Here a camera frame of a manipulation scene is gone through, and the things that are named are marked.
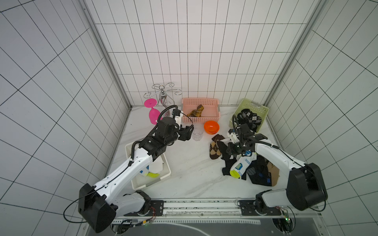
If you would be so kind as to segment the brown argyle sock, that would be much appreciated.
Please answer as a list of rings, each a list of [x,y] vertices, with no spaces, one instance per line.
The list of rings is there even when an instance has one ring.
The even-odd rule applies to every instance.
[[[212,138],[212,142],[210,143],[210,148],[209,148],[209,151],[210,151],[209,156],[212,160],[218,159],[222,157],[223,154],[226,153],[227,146],[223,142],[224,139],[225,137],[219,134],[215,135]]]

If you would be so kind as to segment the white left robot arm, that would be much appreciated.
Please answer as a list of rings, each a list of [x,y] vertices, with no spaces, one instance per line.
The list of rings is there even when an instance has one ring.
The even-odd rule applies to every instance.
[[[125,196],[120,193],[141,171],[150,170],[168,146],[191,138],[194,126],[182,127],[183,115],[176,105],[165,108],[148,135],[132,144],[131,156],[123,164],[93,186],[87,183],[80,189],[78,212],[96,233],[108,228],[117,217],[149,213],[151,198],[143,191]]]

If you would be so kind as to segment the brown yellow plaid sock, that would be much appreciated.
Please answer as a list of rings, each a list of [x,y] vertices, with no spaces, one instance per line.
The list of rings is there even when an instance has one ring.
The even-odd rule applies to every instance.
[[[202,116],[203,110],[204,107],[202,105],[198,105],[198,107],[195,110],[192,110],[187,116],[200,118]]]

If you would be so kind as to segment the white sock neon yellow toe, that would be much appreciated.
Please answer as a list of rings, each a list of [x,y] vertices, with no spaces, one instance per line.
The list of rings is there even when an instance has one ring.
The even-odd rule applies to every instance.
[[[250,155],[241,156],[238,161],[230,168],[230,175],[233,178],[240,179],[247,168],[257,159],[257,153],[252,152]]]

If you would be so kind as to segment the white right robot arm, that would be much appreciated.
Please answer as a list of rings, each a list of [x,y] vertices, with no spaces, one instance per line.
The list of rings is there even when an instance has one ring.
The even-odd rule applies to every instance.
[[[254,208],[259,215],[266,215],[270,208],[279,206],[304,211],[327,201],[328,194],[318,165],[306,164],[292,157],[266,136],[253,133],[247,124],[230,129],[228,137],[231,141],[227,145],[227,153],[239,156],[230,169],[232,177],[241,178],[259,155],[287,177],[285,189],[267,190],[256,195]]]

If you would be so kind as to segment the white sock black striped cuff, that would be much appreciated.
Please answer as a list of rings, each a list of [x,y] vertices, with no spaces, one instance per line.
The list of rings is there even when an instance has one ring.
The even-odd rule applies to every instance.
[[[149,172],[153,174],[160,174],[163,170],[163,160],[157,158],[154,162],[149,165]]]

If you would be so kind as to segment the white blue yellow sock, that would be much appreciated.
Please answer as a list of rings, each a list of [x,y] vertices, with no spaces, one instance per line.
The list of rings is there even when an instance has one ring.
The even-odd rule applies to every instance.
[[[140,175],[144,176],[144,177],[151,177],[151,178],[157,178],[160,176],[160,173],[153,173],[153,172],[150,172],[149,170],[149,166],[146,166],[145,168],[143,168],[140,172],[139,172]]]

